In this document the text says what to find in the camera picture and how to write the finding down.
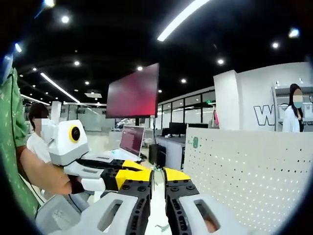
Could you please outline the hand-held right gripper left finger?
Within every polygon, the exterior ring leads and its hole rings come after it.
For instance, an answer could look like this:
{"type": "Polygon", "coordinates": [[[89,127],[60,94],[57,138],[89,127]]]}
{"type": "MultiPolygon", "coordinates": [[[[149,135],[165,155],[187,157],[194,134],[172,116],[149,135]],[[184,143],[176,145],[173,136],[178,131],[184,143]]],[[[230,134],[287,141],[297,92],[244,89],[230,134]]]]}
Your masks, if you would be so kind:
{"type": "Polygon", "coordinates": [[[150,169],[106,168],[100,178],[110,191],[81,214],[84,235],[143,235],[150,215],[150,169]]]}

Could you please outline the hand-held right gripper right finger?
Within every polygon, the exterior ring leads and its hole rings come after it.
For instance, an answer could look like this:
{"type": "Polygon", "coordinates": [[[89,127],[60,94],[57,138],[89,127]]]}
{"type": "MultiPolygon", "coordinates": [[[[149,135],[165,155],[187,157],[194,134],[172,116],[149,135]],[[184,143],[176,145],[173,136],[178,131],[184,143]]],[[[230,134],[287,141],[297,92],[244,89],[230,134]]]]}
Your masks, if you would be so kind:
{"type": "Polygon", "coordinates": [[[174,235],[246,235],[234,213],[199,193],[184,172],[164,168],[165,212],[174,235]]]}

